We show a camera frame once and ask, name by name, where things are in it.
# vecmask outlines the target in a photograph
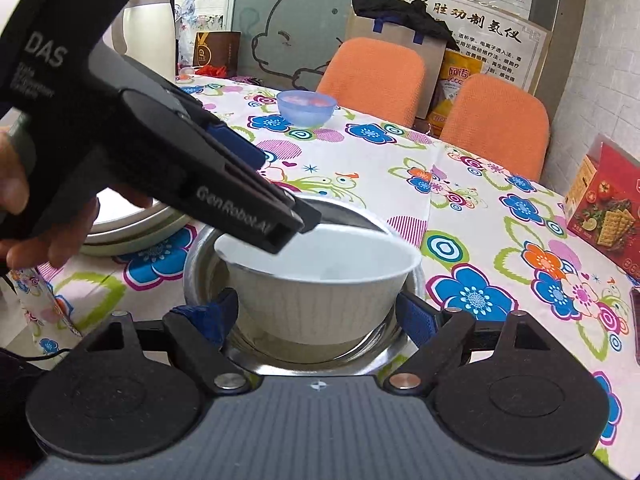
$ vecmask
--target cartoon cat drawing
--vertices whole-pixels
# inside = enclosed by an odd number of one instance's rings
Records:
[[[314,90],[342,44],[350,0],[278,0],[252,39],[260,69]]]

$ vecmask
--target table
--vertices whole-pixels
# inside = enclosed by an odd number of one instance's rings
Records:
[[[561,196],[444,142],[344,108],[309,130],[278,115],[276,92],[266,88],[197,76],[183,90],[267,153],[260,171],[266,178],[366,207],[419,247],[432,303],[484,320],[504,320],[515,308],[533,314],[609,394],[597,457],[626,478],[640,473],[633,284],[567,231]],[[77,256],[62,270],[43,266],[68,317],[31,319],[38,343],[48,352],[67,344],[64,338],[73,343],[74,331],[85,334],[115,308],[143,320],[182,304],[184,260],[199,228],[187,225],[136,254]],[[45,286],[22,278],[27,289]]]

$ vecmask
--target translucent blue plastic bowl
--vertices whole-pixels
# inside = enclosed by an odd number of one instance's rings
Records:
[[[278,94],[280,115],[294,126],[302,128],[324,126],[337,105],[333,97],[318,92],[288,90]]]

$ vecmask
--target white kettle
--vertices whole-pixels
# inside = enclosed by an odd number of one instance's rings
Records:
[[[130,0],[111,25],[113,48],[175,81],[175,22],[169,0]]]

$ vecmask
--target stacked plates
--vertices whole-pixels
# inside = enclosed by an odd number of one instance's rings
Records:
[[[157,200],[149,209],[140,209],[111,189],[99,193],[98,198],[100,214],[81,249],[89,256],[117,256],[148,249],[190,220]]]

